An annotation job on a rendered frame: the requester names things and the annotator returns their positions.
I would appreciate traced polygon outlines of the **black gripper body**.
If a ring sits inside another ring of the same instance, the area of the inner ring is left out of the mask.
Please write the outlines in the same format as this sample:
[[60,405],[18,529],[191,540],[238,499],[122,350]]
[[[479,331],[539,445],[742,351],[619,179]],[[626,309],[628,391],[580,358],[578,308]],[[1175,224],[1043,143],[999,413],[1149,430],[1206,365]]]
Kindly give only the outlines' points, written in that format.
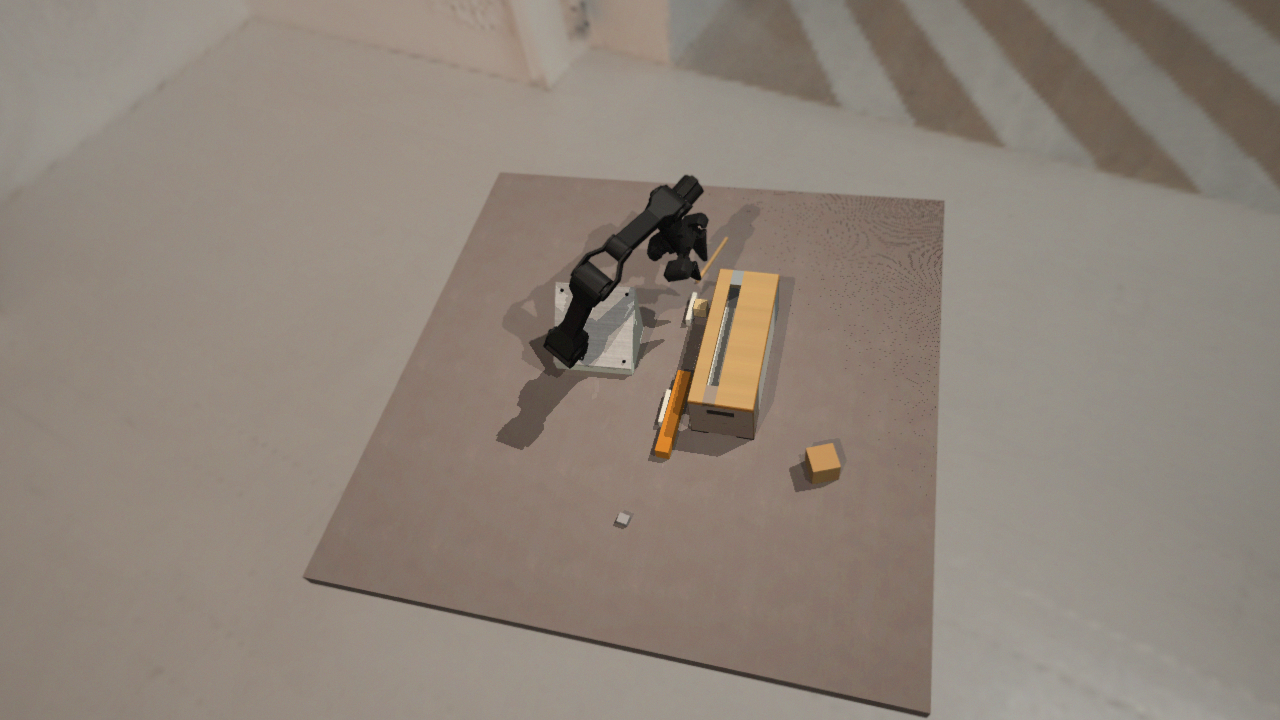
[[666,240],[669,246],[677,252],[677,260],[668,261],[664,272],[666,281],[685,281],[689,279],[692,273],[692,263],[689,258],[690,251],[695,240],[699,237],[701,229],[707,228],[708,218],[703,213],[696,213],[686,215],[682,219],[682,224],[671,234],[662,234],[662,240]]

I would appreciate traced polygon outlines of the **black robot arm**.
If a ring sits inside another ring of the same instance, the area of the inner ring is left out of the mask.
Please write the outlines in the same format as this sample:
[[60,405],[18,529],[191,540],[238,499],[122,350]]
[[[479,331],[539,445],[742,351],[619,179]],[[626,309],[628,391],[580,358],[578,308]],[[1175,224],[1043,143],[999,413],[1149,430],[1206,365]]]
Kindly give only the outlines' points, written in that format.
[[[675,250],[666,240],[662,240],[662,234],[671,234],[678,229],[682,218],[692,209],[692,204],[703,192],[701,184],[694,176],[684,176],[673,190],[667,184],[657,187],[650,193],[645,211],[618,234],[611,234],[602,249],[586,252],[571,273],[570,290],[573,299],[564,320],[548,331],[543,347],[570,369],[579,360],[582,360],[588,354],[589,334],[582,331],[588,316],[593,307],[600,301],[603,302],[620,284],[623,264],[634,249],[659,229],[660,232],[649,240],[646,255],[657,261],[666,252],[673,254]],[[608,252],[618,261],[614,281],[611,281],[608,275],[588,261],[600,252]]]

